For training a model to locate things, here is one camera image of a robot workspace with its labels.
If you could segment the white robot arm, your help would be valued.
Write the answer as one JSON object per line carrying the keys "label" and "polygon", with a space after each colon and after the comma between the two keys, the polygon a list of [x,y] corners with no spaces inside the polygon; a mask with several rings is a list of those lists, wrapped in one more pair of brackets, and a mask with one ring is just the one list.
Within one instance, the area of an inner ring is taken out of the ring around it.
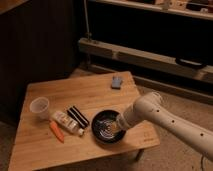
{"label": "white robot arm", "polygon": [[128,130],[147,120],[166,129],[191,148],[213,161],[213,132],[175,116],[162,106],[162,96],[157,92],[137,98],[116,117],[119,130]]}

